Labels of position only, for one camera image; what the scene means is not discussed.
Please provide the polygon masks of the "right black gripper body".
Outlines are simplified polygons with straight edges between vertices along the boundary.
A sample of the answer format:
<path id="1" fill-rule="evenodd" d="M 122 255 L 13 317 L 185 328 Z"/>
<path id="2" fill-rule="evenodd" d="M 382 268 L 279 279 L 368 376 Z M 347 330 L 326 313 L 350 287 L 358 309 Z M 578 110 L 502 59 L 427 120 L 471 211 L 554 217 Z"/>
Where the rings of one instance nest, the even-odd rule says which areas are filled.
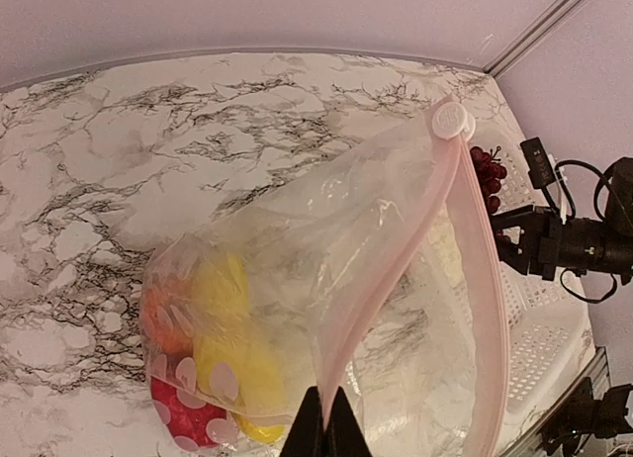
<path id="1" fill-rule="evenodd" d="M 522 275 L 552 281 L 559 268 L 632 280 L 632 238 L 591 219 L 562 221 L 551 209 L 526 206 L 490 217 L 499 260 Z"/>

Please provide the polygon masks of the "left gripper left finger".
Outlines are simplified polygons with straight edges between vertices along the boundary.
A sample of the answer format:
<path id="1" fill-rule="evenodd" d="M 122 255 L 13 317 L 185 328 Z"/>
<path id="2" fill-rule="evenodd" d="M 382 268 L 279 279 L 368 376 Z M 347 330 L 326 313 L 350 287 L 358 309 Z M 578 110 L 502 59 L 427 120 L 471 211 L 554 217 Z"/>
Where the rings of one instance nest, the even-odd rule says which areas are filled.
<path id="1" fill-rule="evenodd" d="M 324 457 L 327 455 L 320 396 L 316 386 L 307 389 L 292 423 L 281 457 Z"/>

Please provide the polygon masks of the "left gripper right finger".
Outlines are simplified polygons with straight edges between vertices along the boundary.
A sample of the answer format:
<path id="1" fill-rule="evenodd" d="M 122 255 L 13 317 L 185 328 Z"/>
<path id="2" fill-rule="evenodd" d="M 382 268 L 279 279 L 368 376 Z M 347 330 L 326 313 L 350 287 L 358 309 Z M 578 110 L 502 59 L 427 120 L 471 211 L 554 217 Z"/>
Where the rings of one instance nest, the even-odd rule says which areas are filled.
<path id="1" fill-rule="evenodd" d="M 323 455 L 327 457 L 371 457 L 368 444 L 352 407 L 339 387 L 331 408 L 323 438 Z"/>

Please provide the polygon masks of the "dark red toy grapes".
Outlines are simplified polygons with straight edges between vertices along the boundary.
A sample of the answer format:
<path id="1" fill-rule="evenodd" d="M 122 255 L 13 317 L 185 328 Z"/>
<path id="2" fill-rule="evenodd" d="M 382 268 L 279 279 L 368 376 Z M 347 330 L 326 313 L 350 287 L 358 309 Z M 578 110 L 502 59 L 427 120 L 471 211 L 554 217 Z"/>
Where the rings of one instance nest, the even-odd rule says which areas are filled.
<path id="1" fill-rule="evenodd" d="M 470 148 L 471 161 L 490 216 L 495 215 L 500 208 L 501 199 L 498 194 L 501 191 L 502 182 L 507 176 L 507 169 L 501 163 L 500 152 L 500 146 L 491 150 L 484 150 L 478 145 Z"/>

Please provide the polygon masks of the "white plastic basket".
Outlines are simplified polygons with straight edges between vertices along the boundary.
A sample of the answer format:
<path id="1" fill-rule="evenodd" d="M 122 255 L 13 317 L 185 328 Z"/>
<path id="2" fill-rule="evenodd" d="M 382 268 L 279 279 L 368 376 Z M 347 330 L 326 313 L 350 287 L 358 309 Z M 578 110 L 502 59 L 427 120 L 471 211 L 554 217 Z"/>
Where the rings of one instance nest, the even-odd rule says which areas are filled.
<path id="1" fill-rule="evenodd" d="M 467 301 L 454 304 L 444 293 L 424 255 L 425 236 L 359 351 L 367 425 L 518 421 L 548 408 L 591 342 L 586 307 L 557 281 L 499 262 L 465 158 L 437 223 L 454 229 Z"/>

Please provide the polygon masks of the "yellow toy fruit front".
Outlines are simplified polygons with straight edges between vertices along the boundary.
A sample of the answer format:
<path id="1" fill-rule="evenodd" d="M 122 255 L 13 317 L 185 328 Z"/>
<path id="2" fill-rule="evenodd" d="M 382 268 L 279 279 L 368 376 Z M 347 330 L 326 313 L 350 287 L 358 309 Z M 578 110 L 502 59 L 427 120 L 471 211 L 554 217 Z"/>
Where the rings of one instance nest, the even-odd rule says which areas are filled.
<path id="1" fill-rule="evenodd" d="M 251 323 L 225 323 L 193 338 L 197 385 L 205 395 L 232 405 L 238 428 L 249 438 L 272 444 L 285 430 L 260 418 L 285 405 L 279 360 Z"/>

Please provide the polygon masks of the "yellow toy fruit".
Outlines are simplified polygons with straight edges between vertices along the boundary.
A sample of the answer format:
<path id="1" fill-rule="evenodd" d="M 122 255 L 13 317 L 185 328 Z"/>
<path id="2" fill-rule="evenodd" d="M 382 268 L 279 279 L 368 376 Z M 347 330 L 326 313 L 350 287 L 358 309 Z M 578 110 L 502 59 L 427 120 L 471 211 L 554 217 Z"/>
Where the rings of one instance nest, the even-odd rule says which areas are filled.
<path id="1" fill-rule="evenodd" d="M 193 338 L 197 385 L 205 395 L 232 405 L 238 428 L 249 438 L 272 444 L 285 430 L 260 418 L 285 405 L 279 360 L 251 323 L 225 323 Z"/>
<path id="2" fill-rule="evenodd" d="M 194 335 L 234 338 L 251 325 L 248 281 L 242 258 L 214 251 L 198 265 L 192 282 L 190 312 Z"/>

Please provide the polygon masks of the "red toy bell pepper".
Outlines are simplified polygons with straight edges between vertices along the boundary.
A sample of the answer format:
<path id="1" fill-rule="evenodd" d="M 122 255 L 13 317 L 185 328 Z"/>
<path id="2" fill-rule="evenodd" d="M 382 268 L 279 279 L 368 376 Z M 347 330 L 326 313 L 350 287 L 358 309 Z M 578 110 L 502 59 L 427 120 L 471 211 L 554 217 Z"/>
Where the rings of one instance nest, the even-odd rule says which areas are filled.
<path id="1" fill-rule="evenodd" d="M 191 398 L 174 386 L 151 377 L 150 394 L 154 408 L 178 447 L 185 451 L 218 447 L 209 436 L 207 425 L 214 419 L 226 419 L 226 411 Z"/>

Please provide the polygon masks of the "yellow toy fruit back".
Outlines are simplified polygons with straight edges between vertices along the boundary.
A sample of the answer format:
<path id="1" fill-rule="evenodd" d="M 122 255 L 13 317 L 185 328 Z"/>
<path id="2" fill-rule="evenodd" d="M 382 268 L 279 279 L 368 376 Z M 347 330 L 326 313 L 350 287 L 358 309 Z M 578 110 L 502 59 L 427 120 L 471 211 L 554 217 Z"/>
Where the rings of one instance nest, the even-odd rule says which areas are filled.
<path id="1" fill-rule="evenodd" d="M 248 281 L 242 258 L 214 251 L 198 265 L 192 282 L 190 312 L 194 335 L 234 338 L 251 325 Z"/>

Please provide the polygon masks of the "clear zip top bag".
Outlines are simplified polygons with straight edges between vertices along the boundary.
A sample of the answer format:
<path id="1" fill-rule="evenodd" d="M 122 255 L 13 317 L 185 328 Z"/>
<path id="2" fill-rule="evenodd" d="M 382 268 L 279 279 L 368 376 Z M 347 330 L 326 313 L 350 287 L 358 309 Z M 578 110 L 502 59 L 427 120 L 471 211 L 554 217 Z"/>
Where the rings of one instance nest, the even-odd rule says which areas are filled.
<path id="1" fill-rule="evenodd" d="M 148 381 L 164 381 L 226 411 L 207 432 L 218 447 L 205 456 L 280 456 L 308 388 L 316 386 L 327 427 L 339 387 L 372 456 L 491 456 L 502 416 L 491 422 L 413 418 L 401 426 L 367 425 L 359 351 L 383 305 L 430 230 L 460 158 L 474 169 L 471 113 L 446 97 L 417 117 L 366 139 L 329 163 L 253 201 L 209 227 L 157 249 L 146 286 L 189 284 L 168 312 L 192 341 L 187 354 L 166 354 L 143 330 Z M 285 430 L 272 444 L 236 425 L 234 407 L 202 393 L 193 358 L 191 288 L 199 263 L 214 251 L 244 263 L 251 324 L 267 340 L 285 386 L 285 405 L 261 420 Z"/>

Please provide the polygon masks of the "orange toy pumpkin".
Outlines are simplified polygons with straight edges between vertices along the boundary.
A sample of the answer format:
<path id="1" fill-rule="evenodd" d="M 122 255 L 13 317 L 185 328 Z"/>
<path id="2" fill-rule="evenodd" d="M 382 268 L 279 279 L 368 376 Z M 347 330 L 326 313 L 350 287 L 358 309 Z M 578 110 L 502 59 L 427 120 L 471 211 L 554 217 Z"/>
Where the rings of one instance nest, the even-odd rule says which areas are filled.
<path id="1" fill-rule="evenodd" d="M 183 298 L 188 292 L 189 284 L 179 281 L 154 284 L 143 289 L 140 314 L 143 330 L 149 340 L 166 354 L 191 352 L 191 339 L 168 312 L 172 299 Z"/>

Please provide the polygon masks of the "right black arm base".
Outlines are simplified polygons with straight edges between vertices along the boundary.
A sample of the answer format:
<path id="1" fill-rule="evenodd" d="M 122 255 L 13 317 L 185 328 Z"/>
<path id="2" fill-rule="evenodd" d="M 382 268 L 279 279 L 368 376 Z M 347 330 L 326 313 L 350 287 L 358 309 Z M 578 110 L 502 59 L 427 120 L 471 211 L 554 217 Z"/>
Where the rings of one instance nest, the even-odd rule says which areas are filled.
<path id="1" fill-rule="evenodd" d="M 547 456 L 562 449 L 563 456 L 576 456 L 590 437 L 610 439 L 631 434 L 627 407 L 632 385 L 609 388 L 600 399 L 593 395 L 592 380 L 583 378 L 562 406 L 541 429 Z"/>

